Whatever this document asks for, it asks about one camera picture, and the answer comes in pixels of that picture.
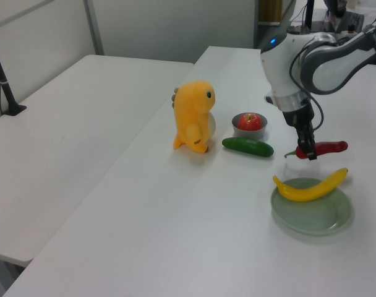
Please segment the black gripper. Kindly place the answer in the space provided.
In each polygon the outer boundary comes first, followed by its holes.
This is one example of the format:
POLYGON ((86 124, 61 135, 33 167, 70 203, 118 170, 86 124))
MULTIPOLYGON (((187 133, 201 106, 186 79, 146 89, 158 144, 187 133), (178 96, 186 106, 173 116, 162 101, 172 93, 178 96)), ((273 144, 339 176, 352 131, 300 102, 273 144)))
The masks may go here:
POLYGON ((310 103, 295 111, 283 112, 287 125, 297 130, 297 145, 309 160, 316 160, 315 139, 312 126, 314 111, 310 103))

